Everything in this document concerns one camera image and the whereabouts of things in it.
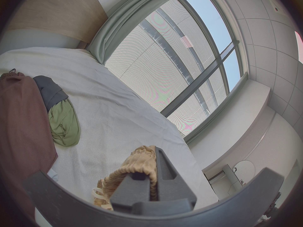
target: white bed sheet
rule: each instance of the white bed sheet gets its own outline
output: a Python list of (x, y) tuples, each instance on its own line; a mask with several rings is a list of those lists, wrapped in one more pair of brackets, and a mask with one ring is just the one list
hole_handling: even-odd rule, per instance
[(69, 95), (81, 125), (76, 146), (55, 144), (52, 169), (62, 187), (90, 203), (99, 179), (141, 145), (162, 148), (197, 196), (195, 209), (218, 201), (177, 128), (87, 51), (33, 47), (0, 56), (0, 72), (51, 77)]

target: wooden panel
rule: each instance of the wooden panel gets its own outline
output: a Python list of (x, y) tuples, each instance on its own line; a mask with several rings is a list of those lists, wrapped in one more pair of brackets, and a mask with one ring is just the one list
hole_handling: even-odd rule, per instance
[(90, 43), (106, 20), (98, 0), (25, 0), (8, 30), (38, 28)]

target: gray plastic part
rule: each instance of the gray plastic part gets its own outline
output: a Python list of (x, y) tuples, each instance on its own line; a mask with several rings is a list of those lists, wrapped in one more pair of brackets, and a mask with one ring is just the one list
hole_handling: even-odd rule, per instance
[(197, 197), (164, 151), (156, 147), (157, 201), (150, 201), (150, 180), (144, 173), (129, 173), (112, 195), (114, 211), (146, 216), (180, 214), (193, 210)]
[(143, 216), (104, 210), (71, 194), (47, 174), (24, 181), (34, 205), (53, 227), (252, 227), (274, 201), (284, 177), (264, 168), (236, 194), (206, 208), (169, 216)]

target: green curtain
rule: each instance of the green curtain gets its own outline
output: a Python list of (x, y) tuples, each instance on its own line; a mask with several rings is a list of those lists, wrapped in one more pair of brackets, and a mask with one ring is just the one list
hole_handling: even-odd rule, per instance
[(150, 13), (169, 0), (122, 0), (110, 11), (88, 50), (104, 65), (122, 40)]

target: green garment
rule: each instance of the green garment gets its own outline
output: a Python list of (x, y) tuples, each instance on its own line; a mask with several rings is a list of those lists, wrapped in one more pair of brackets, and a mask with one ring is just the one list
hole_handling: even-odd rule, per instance
[(122, 40), (150, 13), (169, 0), (121, 0), (109, 11), (88, 50), (102, 65)]
[(56, 143), (62, 146), (78, 144), (80, 124), (74, 107), (68, 99), (55, 104), (48, 112), (51, 134)]

